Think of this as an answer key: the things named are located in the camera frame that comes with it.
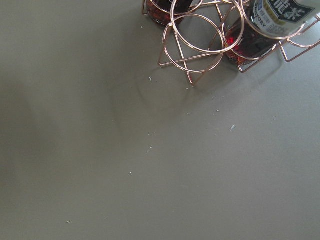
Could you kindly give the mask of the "dark drink bottle back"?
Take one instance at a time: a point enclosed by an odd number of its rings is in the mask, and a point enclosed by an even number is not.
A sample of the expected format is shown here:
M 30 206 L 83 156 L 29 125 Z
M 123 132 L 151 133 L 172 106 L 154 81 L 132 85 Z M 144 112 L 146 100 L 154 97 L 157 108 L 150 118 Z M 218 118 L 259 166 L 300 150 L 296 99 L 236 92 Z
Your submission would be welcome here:
M 172 0 L 147 0 L 146 14 L 157 24 L 166 27 L 171 22 Z M 185 14 L 192 9 L 193 0 L 177 0 L 174 7 L 174 16 Z

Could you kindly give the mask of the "dark drink bottle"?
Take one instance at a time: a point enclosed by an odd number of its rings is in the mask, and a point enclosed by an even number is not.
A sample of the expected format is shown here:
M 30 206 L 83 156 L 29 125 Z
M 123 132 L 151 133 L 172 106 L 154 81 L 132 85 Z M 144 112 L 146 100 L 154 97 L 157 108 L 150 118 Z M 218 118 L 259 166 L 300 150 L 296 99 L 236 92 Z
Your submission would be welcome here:
M 239 42 L 226 52 L 238 65 L 247 65 L 268 53 L 320 12 L 318 0 L 253 0 L 245 9 L 248 21 Z
M 172 0 L 147 0 L 146 14 L 157 24 L 166 27 L 171 22 Z M 185 14 L 192 9 L 193 0 L 177 0 L 174 7 L 174 16 Z

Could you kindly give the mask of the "dark drink bottle front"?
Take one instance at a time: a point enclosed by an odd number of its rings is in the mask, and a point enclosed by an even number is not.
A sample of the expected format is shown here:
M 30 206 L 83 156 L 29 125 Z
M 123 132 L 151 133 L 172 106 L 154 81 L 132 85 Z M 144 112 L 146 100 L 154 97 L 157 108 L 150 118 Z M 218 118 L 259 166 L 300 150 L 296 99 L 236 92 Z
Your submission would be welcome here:
M 268 53 L 320 12 L 318 0 L 253 0 L 245 9 L 248 21 L 239 42 L 226 52 L 238 65 L 247 65 Z

